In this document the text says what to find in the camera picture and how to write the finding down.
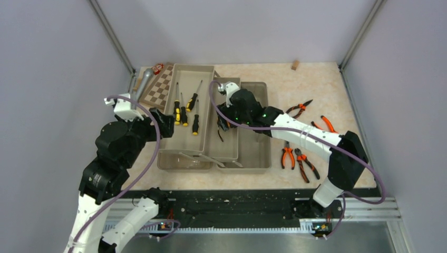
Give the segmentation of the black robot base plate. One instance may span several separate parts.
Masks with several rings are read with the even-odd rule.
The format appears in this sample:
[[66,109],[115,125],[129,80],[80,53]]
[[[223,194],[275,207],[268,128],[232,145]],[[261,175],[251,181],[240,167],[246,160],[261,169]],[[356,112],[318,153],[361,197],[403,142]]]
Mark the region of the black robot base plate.
[[181,228],[297,228],[305,218],[338,219],[342,201],[321,208],[312,189],[162,190],[158,219],[173,218]]

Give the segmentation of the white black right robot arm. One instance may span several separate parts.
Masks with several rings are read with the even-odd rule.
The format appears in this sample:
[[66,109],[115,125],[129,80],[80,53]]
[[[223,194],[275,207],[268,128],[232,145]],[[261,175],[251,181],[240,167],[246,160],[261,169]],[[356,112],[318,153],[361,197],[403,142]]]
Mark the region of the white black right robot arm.
[[327,177],[309,203],[313,216],[326,215],[331,203],[343,192],[352,190],[367,167],[365,150],[354,132],[338,134],[302,123],[278,108],[262,106],[252,92],[234,83],[217,90],[226,101],[215,109],[230,126],[293,143],[328,163]]

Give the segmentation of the black yellow small screwdriver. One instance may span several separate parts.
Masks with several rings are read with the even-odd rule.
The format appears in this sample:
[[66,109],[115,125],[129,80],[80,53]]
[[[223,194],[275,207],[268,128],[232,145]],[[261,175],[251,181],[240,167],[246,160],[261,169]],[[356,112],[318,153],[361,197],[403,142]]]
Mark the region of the black yellow small screwdriver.
[[193,93],[191,99],[188,101],[187,105],[186,105],[186,111],[187,112],[191,112],[193,110],[193,108],[195,107],[197,98],[198,98],[198,92],[202,86],[203,80],[200,81],[196,91]]

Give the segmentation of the black yellow large screwdriver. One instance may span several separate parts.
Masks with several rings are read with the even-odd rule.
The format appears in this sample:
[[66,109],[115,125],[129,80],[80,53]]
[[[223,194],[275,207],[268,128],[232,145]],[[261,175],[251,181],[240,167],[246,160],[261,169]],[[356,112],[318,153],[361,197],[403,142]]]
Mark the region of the black yellow large screwdriver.
[[179,125],[181,123],[181,113],[180,113],[180,100],[179,100],[179,84],[176,83],[176,99],[174,101],[174,115],[175,124]]

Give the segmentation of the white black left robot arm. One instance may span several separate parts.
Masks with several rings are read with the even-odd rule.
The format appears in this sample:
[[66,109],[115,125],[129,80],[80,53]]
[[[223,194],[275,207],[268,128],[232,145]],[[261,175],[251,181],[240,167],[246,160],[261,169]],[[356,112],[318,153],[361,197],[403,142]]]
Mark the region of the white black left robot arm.
[[137,204],[114,228],[103,232],[110,203],[121,192],[129,178],[128,169],[147,142],[156,141],[155,120],[162,138],[174,133],[173,115],[150,109],[151,118],[136,117],[106,124],[95,141],[96,157],[82,174],[78,210],[65,252],[121,252],[150,219],[162,218],[169,211],[167,197],[161,190],[151,188],[147,197]]

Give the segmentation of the translucent beige tool box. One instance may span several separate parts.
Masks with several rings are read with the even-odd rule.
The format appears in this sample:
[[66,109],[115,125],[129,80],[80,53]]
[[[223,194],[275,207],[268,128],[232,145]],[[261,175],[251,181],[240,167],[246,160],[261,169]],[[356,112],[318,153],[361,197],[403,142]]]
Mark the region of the translucent beige tool box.
[[171,138],[160,142],[157,166],[161,170],[208,170],[216,165],[223,173],[264,173],[271,167],[270,138],[253,131],[218,127],[218,114],[210,102],[208,87],[212,80],[221,84],[235,82],[253,93],[262,106],[268,105],[267,85],[264,82],[242,82],[238,77],[219,77],[212,65],[175,64],[165,114],[174,112],[176,83],[180,93],[190,98],[196,91],[199,99],[199,132],[192,134],[194,111],[187,114],[188,126],[176,125]]

